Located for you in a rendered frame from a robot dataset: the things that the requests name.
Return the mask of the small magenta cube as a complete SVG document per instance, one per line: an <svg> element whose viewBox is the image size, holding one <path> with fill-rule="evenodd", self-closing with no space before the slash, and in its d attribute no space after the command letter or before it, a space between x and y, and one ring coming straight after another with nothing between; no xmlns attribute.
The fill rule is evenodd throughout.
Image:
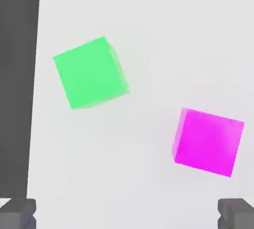
<svg viewBox="0 0 254 229"><path fill-rule="evenodd" d="M244 122L184 108L172 147L174 162L231 177Z"/></svg>

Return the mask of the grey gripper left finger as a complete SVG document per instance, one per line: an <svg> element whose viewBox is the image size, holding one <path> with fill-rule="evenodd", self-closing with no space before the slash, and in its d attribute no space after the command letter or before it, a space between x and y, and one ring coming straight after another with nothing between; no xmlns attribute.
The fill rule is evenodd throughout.
<svg viewBox="0 0 254 229"><path fill-rule="evenodd" d="M0 208L0 229L37 229L35 212L35 199L10 199Z"/></svg>

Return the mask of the small green cube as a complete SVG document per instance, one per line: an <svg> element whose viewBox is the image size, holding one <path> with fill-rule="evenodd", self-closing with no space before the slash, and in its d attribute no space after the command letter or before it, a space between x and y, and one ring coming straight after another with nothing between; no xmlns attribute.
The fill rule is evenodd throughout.
<svg viewBox="0 0 254 229"><path fill-rule="evenodd" d="M53 59L71 109L93 107L129 93L118 56L105 37Z"/></svg>

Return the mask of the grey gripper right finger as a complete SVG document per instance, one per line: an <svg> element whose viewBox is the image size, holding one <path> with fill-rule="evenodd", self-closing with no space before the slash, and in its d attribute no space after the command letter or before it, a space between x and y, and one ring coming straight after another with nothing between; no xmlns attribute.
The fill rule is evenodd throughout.
<svg viewBox="0 0 254 229"><path fill-rule="evenodd" d="M218 229L254 229L254 207L242 198L218 200Z"/></svg>

